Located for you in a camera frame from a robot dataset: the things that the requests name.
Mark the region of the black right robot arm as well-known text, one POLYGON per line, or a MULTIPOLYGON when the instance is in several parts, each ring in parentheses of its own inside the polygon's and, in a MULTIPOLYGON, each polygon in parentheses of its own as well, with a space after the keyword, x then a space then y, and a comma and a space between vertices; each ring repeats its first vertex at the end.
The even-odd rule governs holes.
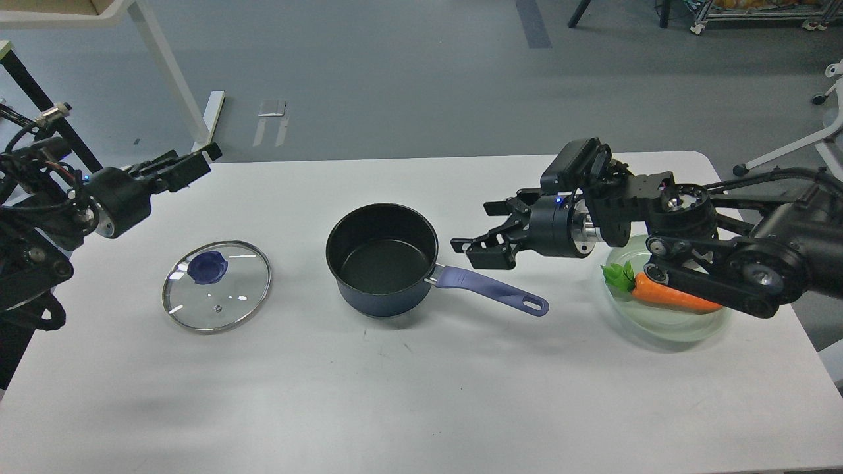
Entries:
POLYGON ((762 319, 807 292, 841 298, 841 181, 823 168, 681 184, 635 175, 602 145, 560 153, 539 187, 484 208, 506 221, 451 240, 475 268, 512 269, 519 251, 584 258, 593 241, 625 246, 642 222, 657 287, 762 319))

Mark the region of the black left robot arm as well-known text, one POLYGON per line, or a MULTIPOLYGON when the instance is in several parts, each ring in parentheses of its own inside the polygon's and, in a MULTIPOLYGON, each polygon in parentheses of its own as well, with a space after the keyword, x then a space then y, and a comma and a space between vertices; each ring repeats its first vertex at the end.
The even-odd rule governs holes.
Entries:
POLYGON ((57 131, 70 111, 57 103, 34 119, 18 117, 19 130, 2 150, 2 391, 34 333, 66 323, 55 288, 74 275, 72 252, 88 235, 126 234, 150 216, 151 197, 186 188, 222 155, 210 143, 84 174, 67 164, 71 143, 57 131))

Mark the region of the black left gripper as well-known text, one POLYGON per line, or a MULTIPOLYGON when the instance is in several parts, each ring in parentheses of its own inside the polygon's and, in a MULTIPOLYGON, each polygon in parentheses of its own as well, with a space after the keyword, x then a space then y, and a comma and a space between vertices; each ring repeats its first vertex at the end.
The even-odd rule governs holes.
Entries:
POLYGON ((170 150, 128 171, 97 171, 86 183, 97 215, 96 233, 117 239, 150 216, 153 193, 180 191, 210 173, 210 164, 221 157, 219 145, 210 143, 184 155, 170 150))

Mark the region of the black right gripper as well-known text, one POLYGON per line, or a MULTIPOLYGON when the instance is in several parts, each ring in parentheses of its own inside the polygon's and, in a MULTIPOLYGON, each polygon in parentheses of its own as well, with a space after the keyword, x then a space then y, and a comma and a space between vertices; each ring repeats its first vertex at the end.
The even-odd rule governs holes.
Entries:
POLYGON ((538 187, 529 187, 483 208, 488 216, 508 219, 481 236, 450 240, 452 250, 466 255, 476 269, 514 269, 523 240, 539 255, 577 259, 587 257, 596 243, 586 235, 588 212, 581 196, 543 196, 538 187))

